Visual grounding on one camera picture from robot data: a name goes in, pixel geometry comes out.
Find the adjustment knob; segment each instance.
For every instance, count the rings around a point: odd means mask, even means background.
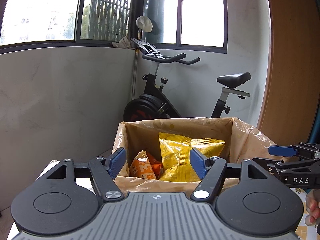
[[[168,82],[168,80],[166,78],[161,78],[161,83],[162,84],[166,84]]]
[[[225,112],[226,114],[229,114],[229,112],[230,112],[230,107],[227,106],[226,109],[224,110],[224,112]]]

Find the concrete wall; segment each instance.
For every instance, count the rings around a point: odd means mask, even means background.
[[[52,159],[85,162],[112,147],[133,58],[95,47],[0,55],[0,210]]]
[[[210,25],[203,26],[210,31]],[[252,79],[239,90],[251,93],[245,100],[230,95],[228,115],[236,116],[252,125],[257,125],[268,68],[269,54],[269,10],[267,0],[228,0],[228,53],[219,54],[201,51],[161,50],[164,55],[186,53],[186,60],[200,57],[194,65],[179,63],[161,64],[157,79],[168,78],[163,92],[183,117],[210,117],[222,85],[216,82],[218,76],[250,72]],[[143,92],[144,73],[154,73],[151,62],[139,58],[137,92]]]

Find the human hand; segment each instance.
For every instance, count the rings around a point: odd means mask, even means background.
[[[309,215],[305,219],[305,224],[315,225],[320,217],[320,189],[313,189],[306,196],[306,211]]]

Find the exercise bike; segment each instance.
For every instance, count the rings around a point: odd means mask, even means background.
[[[152,120],[159,118],[182,118],[178,111],[174,108],[171,102],[162,93],[164,85],[168,82],[166,78],[161,78],[162,85],[156,86],[156,75],[158,72],[159,64],[179,62],[185,65],[192,65],[200,61],[200,58],[195,58],[191,61],[182,60],[186,57],[185,53],[178,54],[173,57],[161,55],[160,52],[153,45],[146,41],[131,38],[133,43],[143,53],[142,58],[153,62],[156,68],[155,74],[144,74],[142,79],[147,81],[144,93],[132,101],[130,101],[125,110],[123,119],[125,122],[136,122],[141,120]],[[225,107],[229,94],[238,95],[239,98],[245,99],[250,94],[244,91],[236,90],[238,86],[244,84],[251,79],[249,72],[220,76],[217,82],[226,86],[222,88],[222,93],[217,101],[213,110],[211,118],[219,118],[223,111],[229,113],[230,107]]]

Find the orange snack bag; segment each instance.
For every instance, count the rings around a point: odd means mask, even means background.
[[[157,179],[146,155],[146,151],[141,151],[138,153],[138,155],[134,158],[129,171],[130,175],[133,177],[141,179]]]
[[[159,179],[163,173],[162,163],[160,161],[158,161],[156,158],[154,158],[150,153],[147,152],[146,154],[147,154],[148,159],[150,161],[152,170],[155,173],[155,176],[157,177],[157,179]]]

